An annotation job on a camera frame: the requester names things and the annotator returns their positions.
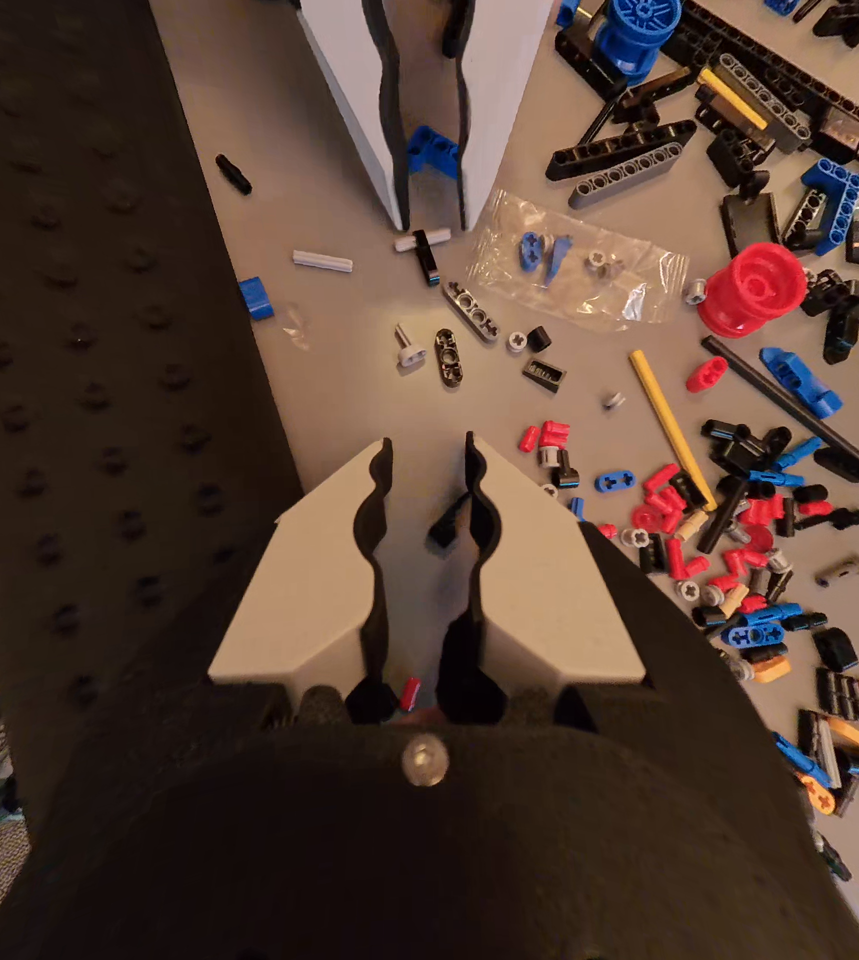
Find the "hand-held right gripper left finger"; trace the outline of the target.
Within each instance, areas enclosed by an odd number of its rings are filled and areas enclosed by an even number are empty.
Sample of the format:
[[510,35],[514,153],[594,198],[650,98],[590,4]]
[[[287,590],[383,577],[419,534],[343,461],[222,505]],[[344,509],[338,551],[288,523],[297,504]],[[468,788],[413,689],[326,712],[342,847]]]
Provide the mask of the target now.
[[331,689],[357,724],[396,712],[376,557],[393,453],[390,438],[370,443],[278,516],[207,668],[213,684],[281,687],[293,712],[311,690]]

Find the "blue angled beam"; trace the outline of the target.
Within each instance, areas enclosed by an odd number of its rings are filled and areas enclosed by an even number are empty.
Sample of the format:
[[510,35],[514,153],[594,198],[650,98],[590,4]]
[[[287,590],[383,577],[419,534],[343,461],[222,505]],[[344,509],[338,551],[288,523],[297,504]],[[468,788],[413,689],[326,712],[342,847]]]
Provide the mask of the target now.
[[843,246],[859,200],[859,174],[821,158],[800,176],[806,191],[781,237],[791,251],[823,257]]
[[426,168],[456,181],[460,174],[460,146],[431,126],[418,126],[407,145],[408,173],[415,175]]

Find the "black connector pin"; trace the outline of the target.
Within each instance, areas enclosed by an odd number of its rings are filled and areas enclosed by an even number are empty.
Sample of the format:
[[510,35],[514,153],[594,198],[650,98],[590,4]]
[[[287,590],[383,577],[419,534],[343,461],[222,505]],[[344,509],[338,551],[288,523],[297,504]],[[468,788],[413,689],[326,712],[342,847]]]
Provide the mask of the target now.
[[468,490],[462,492],[431,524],[426,534],[426,541],[430,546],[446,551],[453,545],[459,533],[460,513],[470,498],[471,493]]

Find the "black toy pin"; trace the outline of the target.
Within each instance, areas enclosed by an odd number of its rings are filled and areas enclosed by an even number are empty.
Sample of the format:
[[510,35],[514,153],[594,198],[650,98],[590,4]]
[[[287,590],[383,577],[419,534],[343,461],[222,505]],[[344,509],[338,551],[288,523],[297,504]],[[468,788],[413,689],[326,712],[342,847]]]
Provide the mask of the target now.
[[248,197],[253,192],[251,181],[243,171],[225,154],[219,153],[214,159],[215,165],[223,179],[241,196]]

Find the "pile of small toy pins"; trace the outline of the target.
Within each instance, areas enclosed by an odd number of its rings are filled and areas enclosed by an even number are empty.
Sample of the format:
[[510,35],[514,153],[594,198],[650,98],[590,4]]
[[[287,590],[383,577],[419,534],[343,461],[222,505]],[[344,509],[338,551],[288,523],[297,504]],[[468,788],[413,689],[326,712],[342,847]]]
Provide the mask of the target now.
[[859,506],[838,505],[806,473],[820,466],[859,483],[859,464],[819,437],[792,443],[785,427],[757,437],[746,424],[710,419],[702,435],[723,470],[715,511],[671,462],[639,484],[641,500],[626,528],[601,524],[599,531],[638,554],[642,573],[669,577],[738,681],[778,683],[792,674],[797,650],[811,646],[811,690],[798,712],[797,738],[777,730],[771,738],[808,802],[843,816],[859,791],[859,638],[824,609],[828,599],[844,598],[850,579],[821,588],[815,576],[859,553],[811,572],[786,542],[815,529],[859,527]]

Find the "clear bag of small parts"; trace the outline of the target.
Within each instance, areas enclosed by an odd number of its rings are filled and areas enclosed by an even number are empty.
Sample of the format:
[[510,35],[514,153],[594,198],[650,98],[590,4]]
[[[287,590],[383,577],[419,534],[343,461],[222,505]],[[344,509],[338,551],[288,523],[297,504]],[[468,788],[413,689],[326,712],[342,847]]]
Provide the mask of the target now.
[[585,330],[618,332],[670,320],[690,258],[652,241],[553,212],[499,188],[474,232],[467,281]]

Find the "long yellow toy axle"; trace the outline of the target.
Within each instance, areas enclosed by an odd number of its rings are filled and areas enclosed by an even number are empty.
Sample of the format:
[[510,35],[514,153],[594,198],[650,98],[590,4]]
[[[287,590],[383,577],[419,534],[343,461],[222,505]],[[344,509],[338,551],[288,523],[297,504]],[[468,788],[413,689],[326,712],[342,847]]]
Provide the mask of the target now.
[[719,506],[718,501],[705,479],[648,358],[641,349],[635,349],[629,353],[628,359],[663,430],[664,437],[676,454],[677,464],[684,469],[705,498],[705,508],[710,513],[714,512]]

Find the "black grille toy tile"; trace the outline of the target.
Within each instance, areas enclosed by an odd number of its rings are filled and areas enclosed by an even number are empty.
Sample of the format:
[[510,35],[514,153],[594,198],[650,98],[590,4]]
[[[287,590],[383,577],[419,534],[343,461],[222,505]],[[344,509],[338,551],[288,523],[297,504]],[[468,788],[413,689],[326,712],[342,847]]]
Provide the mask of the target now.
[[567,371],[538,357],[529,359],[521,370],[527,380],[538,384],[544,390],[556,395],[562,386]]

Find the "yellow toy beam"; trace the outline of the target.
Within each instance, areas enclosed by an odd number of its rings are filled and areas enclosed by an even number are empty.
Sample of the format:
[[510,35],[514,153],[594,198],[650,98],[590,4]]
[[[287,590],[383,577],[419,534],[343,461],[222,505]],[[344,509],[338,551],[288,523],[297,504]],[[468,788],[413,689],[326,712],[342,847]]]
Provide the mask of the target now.
[[717,74],[704,68],[697,77],[700,85],[713,91],[714,95],[726,101],[733,110],[740,114],[745,120],[752,124],[755,129],[765,131],[769,126],[769,121],[735,89],[731,88]]

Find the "dark grey thin beam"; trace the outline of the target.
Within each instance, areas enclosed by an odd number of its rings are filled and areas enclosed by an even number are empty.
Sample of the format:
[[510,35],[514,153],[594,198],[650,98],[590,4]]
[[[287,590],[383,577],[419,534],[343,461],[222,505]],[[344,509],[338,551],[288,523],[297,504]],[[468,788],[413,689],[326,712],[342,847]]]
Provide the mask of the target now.
[[470,291],[455,280],[446,281],[441,290],[448,304],[482,342],[498,341],[500,327]]

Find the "small blue toy tile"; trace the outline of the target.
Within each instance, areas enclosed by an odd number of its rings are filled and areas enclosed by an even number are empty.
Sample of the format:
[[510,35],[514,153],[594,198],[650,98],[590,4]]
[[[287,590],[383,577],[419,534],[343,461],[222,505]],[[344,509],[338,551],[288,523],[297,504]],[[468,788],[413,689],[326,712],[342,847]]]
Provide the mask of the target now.
[[275,308],[260,277],[254,276],[241,280],[238,282],[238,286],[247,312],[253,322],[260,322],[275,316]]

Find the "red two-hole connector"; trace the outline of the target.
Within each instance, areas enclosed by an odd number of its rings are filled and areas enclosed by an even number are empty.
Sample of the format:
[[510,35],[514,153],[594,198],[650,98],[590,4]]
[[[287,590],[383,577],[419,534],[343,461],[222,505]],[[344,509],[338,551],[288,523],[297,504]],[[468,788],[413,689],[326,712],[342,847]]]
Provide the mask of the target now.
[[711,358],[700,364],[687,378],[686,389],[696,395],[707,392],[719,384],[730,368],[728,361],[721,356]]

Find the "black curved toy panel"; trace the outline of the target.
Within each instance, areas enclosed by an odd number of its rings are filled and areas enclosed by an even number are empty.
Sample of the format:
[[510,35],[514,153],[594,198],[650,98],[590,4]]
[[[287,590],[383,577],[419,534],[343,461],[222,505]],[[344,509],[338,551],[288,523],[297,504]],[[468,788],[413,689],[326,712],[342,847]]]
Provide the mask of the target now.
[[727,195],[720,204],[720,217],[730,258],[755,244],[782,245],[775,203],[768,191],[753,199]]

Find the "long black toy axle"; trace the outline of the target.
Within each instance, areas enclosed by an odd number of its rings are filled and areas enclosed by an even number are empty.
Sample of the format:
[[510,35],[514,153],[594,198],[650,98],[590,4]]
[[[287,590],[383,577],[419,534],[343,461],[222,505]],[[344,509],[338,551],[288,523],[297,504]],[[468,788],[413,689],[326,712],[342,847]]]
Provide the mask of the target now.
[[778,383],[764,376],[716,337],[709,335],[701,339],[700,345],[709,354],[725,359],[732,372],[743,382],[749,384],[759,394],[770,400],[785,414],[788,414],[800,426],[806,427],[813,436],[820,438],[831,450],[848,459],[859,468],[859,449],[824,421],[816,418],[808,409]]

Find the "blue curved toy panel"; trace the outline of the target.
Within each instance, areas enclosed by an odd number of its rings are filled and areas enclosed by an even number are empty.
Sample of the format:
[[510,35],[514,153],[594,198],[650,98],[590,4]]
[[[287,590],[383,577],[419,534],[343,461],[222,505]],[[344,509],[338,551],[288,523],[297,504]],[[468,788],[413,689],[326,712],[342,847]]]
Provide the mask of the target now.
[[844,407],[841,397],[820,380],[797,353],[765,346],[759,350],[759,360],[776,382],[820,421],[826,421]]

